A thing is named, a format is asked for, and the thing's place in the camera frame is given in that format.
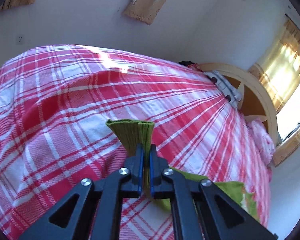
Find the red plaid bedsheet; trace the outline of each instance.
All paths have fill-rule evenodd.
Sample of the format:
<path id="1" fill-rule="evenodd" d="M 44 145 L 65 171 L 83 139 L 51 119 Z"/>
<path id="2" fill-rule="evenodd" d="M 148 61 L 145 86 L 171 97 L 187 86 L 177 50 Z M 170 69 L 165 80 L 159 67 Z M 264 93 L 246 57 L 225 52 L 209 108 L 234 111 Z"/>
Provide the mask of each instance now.
<path id="1" fill-rule="evenodd" d="M 82 178 L 105 178 L 126 153 L 108 119 L 155 122 L 159 156 L 255 192 L 267 225 L 269 177 L 244 118 L 203 73 L 129 52 L 31 49 L 0 69 L 0 228 L 18 236 Z M 125 200 L 120 239 L 173 239 L 171 214 Z"/>

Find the pink pillow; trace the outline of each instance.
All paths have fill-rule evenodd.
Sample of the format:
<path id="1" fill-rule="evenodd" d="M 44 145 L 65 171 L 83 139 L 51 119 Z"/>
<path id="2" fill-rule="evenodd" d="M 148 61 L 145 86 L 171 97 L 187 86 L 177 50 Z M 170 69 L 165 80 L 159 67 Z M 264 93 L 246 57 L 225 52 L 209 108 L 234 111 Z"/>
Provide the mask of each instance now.
<path id="1" fill-rule="evenodd" d="M 262 161 L 265 165 L 268 165 L 271 162 L 275 151 L 275 145 L 270 135 L 266 132 L 266 129 L 259 118 L 247 122 L 247 126 L 256 143 L 257 149 L 260 152 Z"/>

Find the sunlight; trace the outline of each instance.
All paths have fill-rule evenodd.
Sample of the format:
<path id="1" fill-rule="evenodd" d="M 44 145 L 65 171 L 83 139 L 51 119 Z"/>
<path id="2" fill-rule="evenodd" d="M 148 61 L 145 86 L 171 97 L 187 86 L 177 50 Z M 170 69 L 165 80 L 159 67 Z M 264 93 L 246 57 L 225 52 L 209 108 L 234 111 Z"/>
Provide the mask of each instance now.
<path id="1" fill-rule="evenodd" d="M 284 45 L 284 46 L 281 48 L 281 52 L 283 52 L 285 49 L 287 49 L 287 45 Z"/>
<path id="2" fill-rule="evenodd" d="M 297 57 L 293 63 L 293 68 L 295 71 L 298 71 L 299 67 L 300 67 L 300 56 L 297 55 Z"/>
<path id="3" fill-rule="evenodd" d="M 85 45 L 78 45 L 82 48 L 90 50 L 92 53 L 98 54 L 99 59 L 105 68 L 120 68 L 122 73 L 128 73 L 129 66 L 127 64 L 117 64 L 107 53 L 102 52 L 99 48 Z"/>
<path id="4" fill-rule="evenodd" d="M 278 132 L 283 139 L 300 122 L 300 85 L 277 114 Z"/>
<path id="5" fill-rule="evenodd" d="M 287 46 L 285 46 L 285 47 L 286 47 L 285 56 L 286 56 L 286 57 L 289 57 L 290 54 L 291 54 L 291 49 L 290 49 L 290 48 L 287 48 Z"/>
<path id="6" fill-rule="evenodd" d="M 294 56 L 296 55 L 296 53 L 291 52 L 290 56 L 289 56 L 289 63 L 291 63 L 292 61 L 294 61 Z"/>
<path id="7" fill-rule="evenodd" d="M 273 77 L 271 84 L 276 88 L 277 91 L 286 90 L 287 84 L 289 84 L 291 82 L 291 78 L 293 78 L 293 76 L 289 72 L 287 73 L 287 70 L 285 68 L 281 68 Z"/>

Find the window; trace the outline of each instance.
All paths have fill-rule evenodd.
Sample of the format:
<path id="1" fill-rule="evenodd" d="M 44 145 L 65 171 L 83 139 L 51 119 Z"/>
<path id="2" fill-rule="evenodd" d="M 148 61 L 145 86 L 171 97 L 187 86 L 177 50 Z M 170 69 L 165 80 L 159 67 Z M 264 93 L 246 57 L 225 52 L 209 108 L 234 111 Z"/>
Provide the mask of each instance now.
<path id="1" fill-rule="evenodd" d="M 300 127 L 300 85 L 277 114 L 277 120 L 281 141 L 289 138 Z"/>

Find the green towel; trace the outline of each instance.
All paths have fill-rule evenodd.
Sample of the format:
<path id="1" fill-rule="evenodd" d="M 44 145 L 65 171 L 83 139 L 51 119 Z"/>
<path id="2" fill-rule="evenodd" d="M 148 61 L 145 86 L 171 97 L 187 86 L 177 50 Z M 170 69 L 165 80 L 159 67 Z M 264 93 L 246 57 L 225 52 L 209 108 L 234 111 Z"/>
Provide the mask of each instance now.
<path id="1" fill-rule="evenodd" d="M 128 157 L 134 156 L 137 144 L 142 143 L 144 148 L 144 192 L 147 197 L 150 196 L 149 185 L 149 152 L 151 146 L 151 137 L 154 129 L 154 123 L 149 121 L 139 121 L 122 119 L 117 121 L 108 120 L 106 125 L 114 132 L 128 153 Z M 186 179 L 201 181 L 208 177 L 179 171 Z M 215 184 L 246 212 L 259 221 L 256 202 L 252 199 L 253 194 L 246 192 L 244 184 L 238 181 L 215 182 Z M 152 199 L 158 206 L 166 211 L 171 210 L 169 199 Z"/>

